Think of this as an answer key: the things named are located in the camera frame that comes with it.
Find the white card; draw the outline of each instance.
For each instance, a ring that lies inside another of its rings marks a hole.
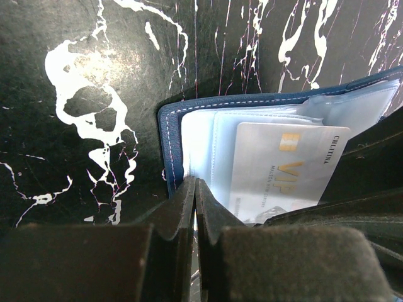
[[[229,209],[241,221],[317,205],[350,138],[333,126],[241,123]]]

